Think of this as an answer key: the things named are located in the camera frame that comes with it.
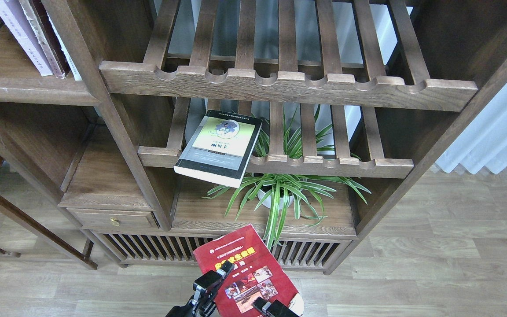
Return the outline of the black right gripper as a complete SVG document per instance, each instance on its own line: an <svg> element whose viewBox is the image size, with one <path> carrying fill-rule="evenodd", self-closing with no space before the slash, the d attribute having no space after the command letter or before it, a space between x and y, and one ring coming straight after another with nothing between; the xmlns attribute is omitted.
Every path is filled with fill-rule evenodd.
<svg viewBox="0 0 507 317"><path fill-rule="evenodd" d="M259 311L262 316L268 317L298 317L294 311L292 311L289 307L281 303L280 301L274 301L271 303L270 301L265 300L263 297L258 297L253 302L253 307Z"/></svg>

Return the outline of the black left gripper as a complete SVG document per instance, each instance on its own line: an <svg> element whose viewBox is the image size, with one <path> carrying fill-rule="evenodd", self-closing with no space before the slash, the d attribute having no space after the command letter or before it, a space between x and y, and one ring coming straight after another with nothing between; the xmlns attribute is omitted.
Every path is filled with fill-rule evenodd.
<svg viewBox="0 0 507 317"><path fill-rule="evenodd" d="M168 317L210 317L217 308L214 299L222 286L224 279L231 274L234 264L224 261L217 271L208 271L195 280L195 293L184 306L174 306Z"/></svg>

